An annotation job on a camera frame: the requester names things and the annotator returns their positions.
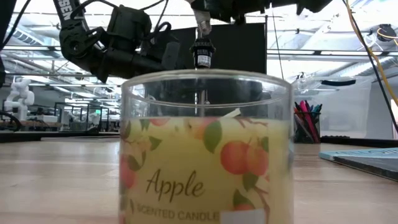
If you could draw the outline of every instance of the desk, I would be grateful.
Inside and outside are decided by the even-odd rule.
[[[0,223],[117,223],[117,142],[0,144]],[[296,145],[295,224],[396,224],[398,184]]]

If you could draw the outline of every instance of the robotic arm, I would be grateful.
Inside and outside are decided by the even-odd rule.
[[[84,8],[94,1],[114,7],[107,31],[90,30]],[[165,22],[150,32],[152,23],[142,10],[119,7],[105,0],[54,0],[60,18],[63,56],[106,82],[108,75],[131,78],[137,75],[183,68],[177,63],[180,44],[169,35]]]
[[[132,78],[150,72],[183,69],[178,53],[180,44],[169,34],[171,25],[164,22],[150,32],[152,23],[143,10],[115,6],[105,0],[53,0],[60,18],[60,44],[63,56],[91,72],[102,82],[108,75]],[[90,30],[84,18],[84,8],[99,1],[113,7],[107,30],[97,27]],[[303,8],[313,12],[323,9],[331,0],[185,0],[191,5],[201,35],[211,31],[210,19],[236,24],[245,23],[244,15],[265,8],[297,4],[297,14]],[[195,42],[193,53],[195,65],[200,47],[207,40]],[[214,52],[211,43],[205,43],[210,58]]]

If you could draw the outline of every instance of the yellow cable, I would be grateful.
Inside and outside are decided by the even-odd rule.
[[[384,34],[380,33],[380,30],[382,30],[382,29],[381,29],[381,28],[378,28],[377,34],[379,34],[380,36],[385,37],[385,38],[393,39],[394,42],[396,43],[396,46],[398,46],[398,42],[397,42],[397,40],[396,40],[396,39],[398,39],[398,37],[393,37],[393,36],[384,35]]]
[[[349,16],[349,21],[350,21],[350,23],[351,23],[351,26],[353,27],[354,32],[355,32],[356,36],[358,37],[359,41],[361,41],[359,32],[358,32],[358,30],[356,29],[355,24],[354,24],[353,14],[352,14],[352,12],[351,12],[351,9],[349,8],[348,0],[346,0],[346,7],[347,7],[348,16]],[[369,50],[370,54],[371,54],[372,57],[375,59],[375,61],[376,61],[376,63],[377,63],[377,67],[379,67],[381,77],[383,78],[383,81],[384,81],[384,83],[386,84],[386,88],[388,89],[388,92],[390,93],[392,99],[394,100],[394,102],[395,102],[396,105],[398,106],[398,99],[397,99],[396,95],[394,94],[394,92],[392,91],[392,88],[391,88],[391,86],[390,86],[390,84],[389,84],[389,82],[388,82],[388,80],[387,80],[387,78],[386,78],[386,75],[384,74],[384,70],[383,70],[383,67],[381,66],[381,63],[380,63],[380,61],[379,61],[379,58],[373,53],[373,51],[372,51],[368,46],[365,45],[365,47]]]
[[[390,39],[397,39],[397,38],[398,38],[398,37],[393,37],[393,36],[384,35],[384,34],[380,33],[380,30],[382,30],[382,28],[378,28],[377,34],[379,34],[379,35],[382,36],[382,37],[390,38]]]

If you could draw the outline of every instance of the glass candle jar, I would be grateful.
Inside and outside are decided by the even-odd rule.
[[[122,89],[120,223],[293,223],[289,83],[179,70]]]

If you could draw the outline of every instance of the green leaf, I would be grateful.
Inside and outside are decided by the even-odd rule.
[[[264,137],[261,139],[262,149],[266,152],[269,152],[269,140],[268,137]]]
[[[246,191],[254,188],[256,186],[259,177],[252,174],[251,172],[247,172],[243,175],[243,187]]]
[[[233,203],[234,203],[234,207],[237,207],[238,205],[241,205],[241,204],[249,204],[254,208],[253,203],[251,203],[251,201],[249,199],[244,197],[239,192],[239,190],[235,190]]]
[[[155,150],[159,146],[159,144],[162,142],[162,140],[154,138],[152,136],[149,136],[149,141],[151,143],[151,145],[150,145],[151,151]]]
[[[141,166],[138,164],[134,156],[129,156],[128,163],[129,163],[129,168],[133,171],[139,171],[139,169],[141,169]]]
[[[139,122],[141,123],[141,131],[148,130],[150,121],[148,119],[140,119]]]
[[[120,210],[124,211],[127,207],[128,198],[125,195],[120,197]]]
[[[146,159],[147,159],[147,153],[146,153],[146,151],[144,151],[144,152],[142,153],[142,164],[141,164],[141,167],[144,166],[145,160],[146,160]]]
[[[130,123],[130,121],[129,121],[128,124],[127,124],[127,127],[124,129],[124,131],[121,131],[120,137],[121,137],[123,140],[125,140],[125,139],[127,139],[127,138],[129,137],[130,132],[131,132],[131,123]]]
[[[131,213],[134,214],[134,202],[130,199]]]
[[[203,143],[205,143],[206,149],[214,153],[218,143],[220,143],[223,136],[223,130],[221,128],[221,123],[215,121],[207,126],[205,129],[205,135],[203,137]]]

